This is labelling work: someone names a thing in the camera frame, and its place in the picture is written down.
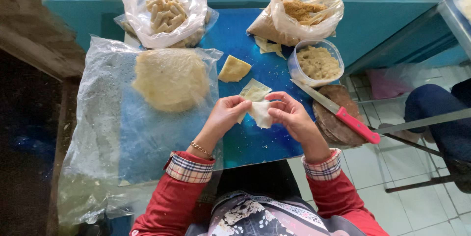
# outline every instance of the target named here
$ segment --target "plastic container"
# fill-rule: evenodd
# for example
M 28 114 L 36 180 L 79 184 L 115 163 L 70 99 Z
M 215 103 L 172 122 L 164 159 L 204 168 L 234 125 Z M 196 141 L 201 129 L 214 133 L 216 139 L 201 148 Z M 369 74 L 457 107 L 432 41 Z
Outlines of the plastic container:
M 332 79 L 311 79 L 309 78 L 304 72 L 301 70 L 301 66 L 299 66 L 298 58 L 296 53 L 299 52 L 300 49 L 305 48 L 306 46 L 314 46 L 318 47 L 325 47 L 330 52 L 333 58 L 339 61 L 340 73 L 337 77 Z M 293 79 L 296 79 L 312 88 L 320 87 L 326 84 L 333 82 L 334 80 L 339 79 L 343 75 L 343 71 L 345 70 L 345 66 L 343 65 L 342 57 L 340 56 L 340 52 L 331 42 L 322 39 L 322 40 L 301 40 L 295 47 L 293 53 L 288 58 L 288 70 L 290 71 L 290 75 Z

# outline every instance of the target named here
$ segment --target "wooden cutting board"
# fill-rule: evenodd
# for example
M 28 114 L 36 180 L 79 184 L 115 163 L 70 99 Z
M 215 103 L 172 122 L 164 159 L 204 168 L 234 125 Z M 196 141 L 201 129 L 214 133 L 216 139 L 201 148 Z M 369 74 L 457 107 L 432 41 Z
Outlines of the wooden cutting board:
M 358 111 L 358 106 L 350 99 L 350 94 L 345 86 L 325 85 L 319 90 L 319 93 L 339 106 L 345 107 L 352 117 L 365 123 Z M 320 125 L 321 130 L 330 140 L 347 146 L 358 146 L 367 143 L 363 137 L 351 130 L 345 123 L 340 121 L 335 114 L 331 113 L 321 104 L 314 101 L 312 108 L 318 125 Z

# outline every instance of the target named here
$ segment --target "red knife handle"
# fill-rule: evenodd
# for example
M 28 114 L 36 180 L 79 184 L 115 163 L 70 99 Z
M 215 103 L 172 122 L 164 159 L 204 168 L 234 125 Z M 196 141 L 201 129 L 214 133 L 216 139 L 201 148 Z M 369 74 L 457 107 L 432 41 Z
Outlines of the red knife handle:
M 365 126 L 362 122 L 358 121 L 353 116 L 347 113 L 345 107 L 340 107 L 337 114 L 335 114 L 338 119 L 344 122 L 349 128 L 358 133 L 360 136 L 368 140 L 369 143 L 378 144 L 380 143 L 380 135 L 378 133 L 373 133 L 371 130 Z

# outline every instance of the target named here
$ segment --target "wrist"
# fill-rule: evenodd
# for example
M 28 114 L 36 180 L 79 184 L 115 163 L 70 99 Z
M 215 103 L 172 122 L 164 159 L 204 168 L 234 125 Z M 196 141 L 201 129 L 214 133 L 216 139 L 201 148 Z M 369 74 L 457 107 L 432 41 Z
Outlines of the wrist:
M 331 157 L 329 145 L 322 137 L 321 133 L 315 127 L 315 131 L 311 133 L 312 138 L 305 143 L 301 143 L 304 156 L 307 163 L 320 163 Z
M 304 157 L 309 164 L 318 164 L 329 159 L 332 154 L 330 149 L 322 144 L 312 144 L 311 146 L 301 145 L 304 151 Z
M 195 144 L 197 144 L 200 148 L 204 149 L 208 154 L 211 154 L 214 148 L 216 147 L 216 143 L 218 142 L 218 138 L 206 134 L 204 130 L 202 130 L 197 137 L 193 140 Z M 205 152 L 193 147 L 190 145 L 186 152 L 195 155 L 197 157 L 203 158 L 205 160 L 209 160 L 209 155 Z

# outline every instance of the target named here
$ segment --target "red shirt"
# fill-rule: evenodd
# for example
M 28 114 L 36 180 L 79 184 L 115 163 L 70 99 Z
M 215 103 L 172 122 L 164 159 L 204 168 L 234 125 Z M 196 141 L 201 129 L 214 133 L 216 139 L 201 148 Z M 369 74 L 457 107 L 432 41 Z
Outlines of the red shirt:
M 325 165 L 329 163 L 332 169 L 338 168 L 335 174 L 329 172 L 330 178 L 321 178 L 324 180 L 315 180 L 319 178 L 307 170 L 306 178 L 318 207 L 317 214 L 325 219 L 334 215 L 342 216 L 368 236 L 387 236 L 374 219 L 374 215 L 365 208 L 355 187 L 340 170 L 340 165 L 337 167 L 337 160 L 334 158 L 340 155 L 340 150 L 331 150 L 332 157 L 327 162 L 319 165 L 309 164 L 307 167 L 313 170 L 322 169 L 322 172 L 325 172 Z M 208 175 L 207 169 L 212 169 L 214 161 L 207 161 L 187 152 L 175 152 L 175 155 L 177 156 L 174 159 L 178 158 L 184 162 L 178 167 L 175 164 L 180 162 L 169 160 L 167 173 L 160 179 L 145 214 L 136 219 L 130 232 L 131 236 L 183 236 L 191 223 L 198 223 L 209 217 L 212 205 L 196 201 L 209 180 L 210 172 Z M 192 162 L 201 166 L 199 170 L 194 172 L 183 169 Z

